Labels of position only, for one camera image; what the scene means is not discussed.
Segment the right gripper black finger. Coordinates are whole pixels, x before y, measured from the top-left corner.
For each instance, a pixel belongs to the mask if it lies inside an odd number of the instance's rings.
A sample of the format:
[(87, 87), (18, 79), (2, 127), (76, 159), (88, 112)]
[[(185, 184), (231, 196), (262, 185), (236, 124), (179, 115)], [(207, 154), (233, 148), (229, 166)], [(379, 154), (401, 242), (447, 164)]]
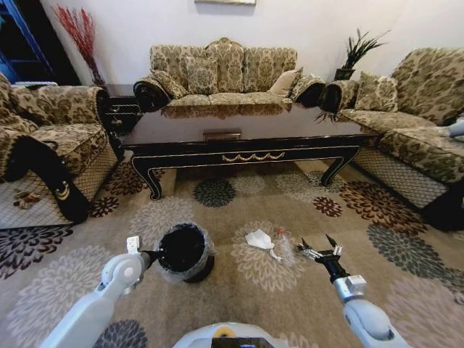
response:
[(343, 246), (337, 244), (337, 242), (332, 237), (330, 237), (328, 234), (326, 234), (326, 238), (328, 239), (329, 244), (333, 247), (332, 254), (338, 257), (341, 256)]
[(301, 238), (301, 242), (297, 244), (297, 249), (315, 262), (321, 258), (321, 253), (315, 251), (303, 238)]

